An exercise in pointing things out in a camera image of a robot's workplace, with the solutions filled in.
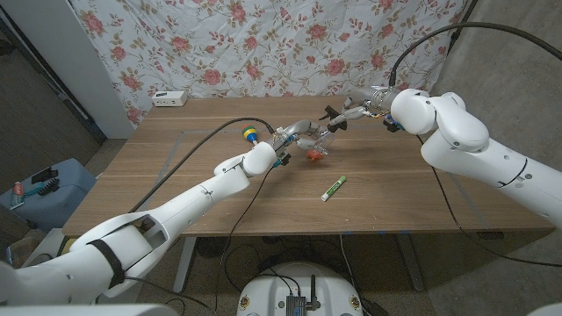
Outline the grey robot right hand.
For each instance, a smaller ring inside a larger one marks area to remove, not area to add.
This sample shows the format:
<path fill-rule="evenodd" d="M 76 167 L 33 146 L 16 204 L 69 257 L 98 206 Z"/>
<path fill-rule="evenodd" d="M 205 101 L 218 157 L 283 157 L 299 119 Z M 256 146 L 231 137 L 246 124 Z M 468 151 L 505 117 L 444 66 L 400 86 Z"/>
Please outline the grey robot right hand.
<path fill-rule="evenodd" d="M 390 112 L 392 101 L 399 93 L 394 87 L 380 86 L 352 90 L 343 102 L 342 112 L 326 108 L 330 117 L 327 129 L 330 132 L 346 130 L 349 120 L 383 117 Z"/>

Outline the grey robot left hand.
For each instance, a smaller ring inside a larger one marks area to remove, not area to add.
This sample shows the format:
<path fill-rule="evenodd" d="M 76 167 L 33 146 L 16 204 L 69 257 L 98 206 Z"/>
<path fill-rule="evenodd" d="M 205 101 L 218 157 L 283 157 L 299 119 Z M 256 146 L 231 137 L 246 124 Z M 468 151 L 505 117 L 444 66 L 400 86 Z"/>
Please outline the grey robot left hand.
<path fill-rule="evenodd" d="M 287 127 L 279 127 L 269 140 L 277 158 L 286 157 L 286 149 L 295 144 L 304 150 L 315 150 L 320 154 L 328 154 L 328 147 L 334 141 L 334 135 L 325 127 L 308 119 L 302 119 Z"/>

